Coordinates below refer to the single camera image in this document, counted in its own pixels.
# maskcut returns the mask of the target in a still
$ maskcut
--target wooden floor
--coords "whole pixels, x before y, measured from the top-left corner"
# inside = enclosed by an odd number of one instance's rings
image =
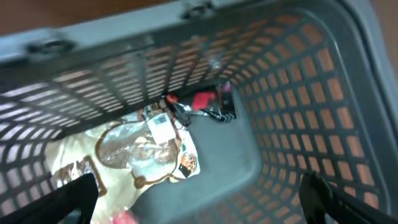
[[[168,0],[1,0],[0,35],[38,27],[61,27],[149,7]],[[371,0],[387,51],[398,74],[398,0]]]

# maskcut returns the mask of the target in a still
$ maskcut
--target barcode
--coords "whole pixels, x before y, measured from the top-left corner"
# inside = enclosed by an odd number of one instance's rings
[[[164,115],[162,115],[162,116],[156,118],[154,122],[155,122],[156,125],[160,125],[160,124],[163,124],[166,121],[167,121],[166,117]]]

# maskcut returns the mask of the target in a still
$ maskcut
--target trash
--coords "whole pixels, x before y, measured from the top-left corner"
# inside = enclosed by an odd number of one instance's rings
[[[58,187],[94,173],[99,198],[92,220],[99,223],[130,208],[154,184],[200,173],[190,133],[163,100],[51,142],[45,155]]]
[[[168,94],[165,100],[184,126],[191,123],[191,115],[208,116],[219,122],[236,119],[230,82],[205,88],[181,98]]]

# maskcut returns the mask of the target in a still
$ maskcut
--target plastic basket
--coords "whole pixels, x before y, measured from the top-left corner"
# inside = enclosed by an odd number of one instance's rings
[[[252,3],[191,22],[175,18],[176,4],[60,29],[75,50],[30,52],[29,62],[4,67],[0,216],[53,190],[49,141],[166,91],[231,80],[261,149],[261,173],[184,223],[305,223],[298,187],[308,170],[397,217],[396,105],[380,78],[391,74],[373,66],[376,54],[347,4]],[[163,19],[153,18],[160,10]]]

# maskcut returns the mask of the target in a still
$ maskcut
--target white label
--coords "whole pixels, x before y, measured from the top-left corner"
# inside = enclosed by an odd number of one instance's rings
[[[166,113],[159,114],[148,121],[148,127],[156,144],[162,144],[176,137],[174,127]]]

